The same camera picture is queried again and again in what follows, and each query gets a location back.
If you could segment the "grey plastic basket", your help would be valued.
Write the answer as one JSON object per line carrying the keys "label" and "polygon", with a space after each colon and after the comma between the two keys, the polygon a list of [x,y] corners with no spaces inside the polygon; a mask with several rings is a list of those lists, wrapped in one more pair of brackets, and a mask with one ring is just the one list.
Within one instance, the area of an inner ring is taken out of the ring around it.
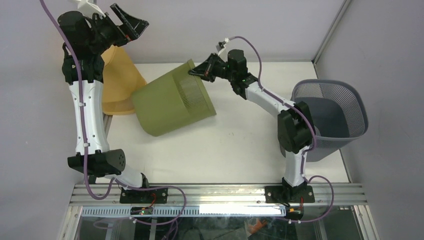
{"label": "grey plastic basket", "polygon": [[368,118],[359,93],[351,85],[338,80],[306,79],[292,90],[291,101],[308,105],[316,148],[306,156],[307,162],[318,162],[368,130]]}

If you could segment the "green plastic basket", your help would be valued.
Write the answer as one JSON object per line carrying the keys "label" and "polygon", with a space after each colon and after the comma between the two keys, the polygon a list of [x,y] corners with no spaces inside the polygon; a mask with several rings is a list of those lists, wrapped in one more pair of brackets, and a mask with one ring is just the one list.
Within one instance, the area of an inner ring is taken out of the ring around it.
{"label": "green plastic basket", "polygon": [[131,94],[142,129],[158,137],[215,116],[216,110],[203,81],[189,74],[189,59]]}

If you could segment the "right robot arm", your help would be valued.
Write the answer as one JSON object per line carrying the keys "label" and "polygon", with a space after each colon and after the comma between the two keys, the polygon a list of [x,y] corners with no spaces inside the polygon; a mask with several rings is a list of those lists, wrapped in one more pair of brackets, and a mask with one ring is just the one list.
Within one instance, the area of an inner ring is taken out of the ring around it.
{"label": "right robot arm", "polygon": [[265,89],[259,78],[249,72],[247,59],[240,49],[230,50],[226,61],[212,53],[188,74],[211,83],[216,78],[228,80],[236,95],[257,104],[276,118],[277,139],[286,164],[281,188],[271,191],[270,195],[281,203],[296,202],[307,188],[305,162],[308,151],[316,143],[309,106],[303,101],[286,100]]}

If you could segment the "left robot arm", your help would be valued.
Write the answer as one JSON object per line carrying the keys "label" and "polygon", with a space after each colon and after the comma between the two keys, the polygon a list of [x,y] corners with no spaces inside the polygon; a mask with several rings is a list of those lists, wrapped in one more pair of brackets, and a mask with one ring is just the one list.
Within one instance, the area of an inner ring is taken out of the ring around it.
{"label": "left robot arm", "polygon": [[151,196],[146,176],[127,164],[122,149],[110,149],[107,141],[101,105],[105,66],[102,54],[110,47],[137,40],[149,23],[128,14],[116,3],[111,10],[120,24],[87,0],[77,1],[76,10],[57,19],[65,37],[62,73],[72,95],[77,129],[75,155],[67,163],[86,176],[115,179],[133,187],[131,197],[145,203]]}

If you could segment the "yellow plastic basket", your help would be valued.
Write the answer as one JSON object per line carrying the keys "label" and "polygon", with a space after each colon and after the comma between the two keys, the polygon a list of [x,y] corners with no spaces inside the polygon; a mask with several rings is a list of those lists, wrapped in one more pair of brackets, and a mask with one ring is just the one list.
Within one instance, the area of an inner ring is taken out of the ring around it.
{"label": "yellow plastic basket", "polygon": [[112,45],[101,57],[104,61],[102,112],[110,116],[133,114],[131,95],[147,81],[123,47]]}

